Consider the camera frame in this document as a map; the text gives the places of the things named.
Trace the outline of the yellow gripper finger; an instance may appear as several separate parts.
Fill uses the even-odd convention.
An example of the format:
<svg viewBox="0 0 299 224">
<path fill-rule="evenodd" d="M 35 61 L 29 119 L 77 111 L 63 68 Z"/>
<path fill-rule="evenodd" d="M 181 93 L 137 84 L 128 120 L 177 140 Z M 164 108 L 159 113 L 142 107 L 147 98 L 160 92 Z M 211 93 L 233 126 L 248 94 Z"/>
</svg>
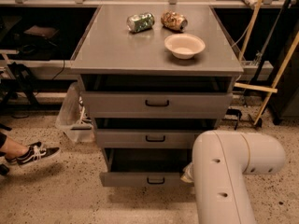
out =
<svg viewBox="0 0 299 224">
<path fill-rule="evenodd" d="M 180 178 L 183 182 L 192 183 L 193 182 L 193 164 L 189 163 L 183 168 L 183 174 Z"/>
</svg>

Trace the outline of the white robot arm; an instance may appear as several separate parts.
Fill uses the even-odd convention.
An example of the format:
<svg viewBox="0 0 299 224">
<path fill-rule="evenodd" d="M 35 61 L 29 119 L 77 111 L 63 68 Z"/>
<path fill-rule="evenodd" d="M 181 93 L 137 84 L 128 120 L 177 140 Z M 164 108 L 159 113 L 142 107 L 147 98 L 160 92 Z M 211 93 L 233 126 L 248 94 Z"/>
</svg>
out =
<svg viewBox="0 0 299 224">
<path fill-rule="evenodd" d="M 181 179 L 193 183 L 199 224 L 257 224 L 243 175 L 272 175 L 286 153 L 267 134 L 213 130 L 194 141 Z"/>
</svg>

